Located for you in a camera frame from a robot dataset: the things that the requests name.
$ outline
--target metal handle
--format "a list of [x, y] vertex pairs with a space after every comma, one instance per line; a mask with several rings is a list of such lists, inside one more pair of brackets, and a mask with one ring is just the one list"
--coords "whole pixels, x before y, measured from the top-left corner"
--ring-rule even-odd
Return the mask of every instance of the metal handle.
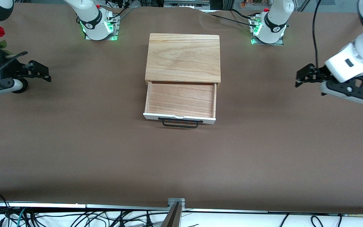
[[[177, 128], [197, 128], [199, 126], [199, 123], [202, 123], [203, 122], [203, 121], [184, 120], [184, 119], [173, 119], [173, 118], [158, 118], [158, 120], [162, 120], [163, 126], [167, 126], [167, 127], [177, 127]], [[188, 122], [188, 123], [195, 123], [196, 125], [169, 125], [169, 124], [165, 124], [164, 121], [170, 121], [170, 122]]]

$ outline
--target blue cable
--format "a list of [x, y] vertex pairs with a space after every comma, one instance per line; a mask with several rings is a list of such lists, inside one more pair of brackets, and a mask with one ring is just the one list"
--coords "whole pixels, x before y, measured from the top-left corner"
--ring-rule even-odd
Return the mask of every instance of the blue cable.
[[22, 211], [19, 214], [18, 222], [16, 223], [16, 227], [19, 227], [20, 225], [20, 219], [22, 218], [23, 212], [25, 211], [26, 207], [22, 209]]

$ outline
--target open drawer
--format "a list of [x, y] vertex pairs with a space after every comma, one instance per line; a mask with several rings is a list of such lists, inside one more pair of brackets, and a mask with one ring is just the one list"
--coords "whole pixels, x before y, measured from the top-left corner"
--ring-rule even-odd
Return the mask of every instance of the open drawer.
[[146, 119], [213, 124], [215, 111], [215, 83], [148, 82]]

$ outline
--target brown table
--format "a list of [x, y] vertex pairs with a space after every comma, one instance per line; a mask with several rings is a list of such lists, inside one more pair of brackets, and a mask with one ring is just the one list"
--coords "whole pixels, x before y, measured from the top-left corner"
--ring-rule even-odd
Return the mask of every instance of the brown table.
[[[244, 21], [230, 12], [218, 15]], [[363, 105], [295, 88], [314, 62], [310, 13], [284, 46], [251, 45], [248, 28], [189, 8], [134, 9], [117, 41], [84, 40], [66, 5], [17, 4], [8, 50], [49, 67], [23, 94], [0, 95], [0, 193], [8, 200], [363, 213]], [[363, 31], [356, 14], [320, 13], [320, 62]], [[150, 33], [217, 34], [215, 125], [144, 119]]]

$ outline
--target wooden drawer box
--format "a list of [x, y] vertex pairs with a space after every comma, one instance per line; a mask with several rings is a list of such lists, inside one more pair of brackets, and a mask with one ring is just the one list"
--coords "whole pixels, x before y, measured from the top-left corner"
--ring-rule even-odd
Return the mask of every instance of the wooden drawer box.
[[145, 118], [215, 123], [219, 52], [219, 36], [152, 33]]

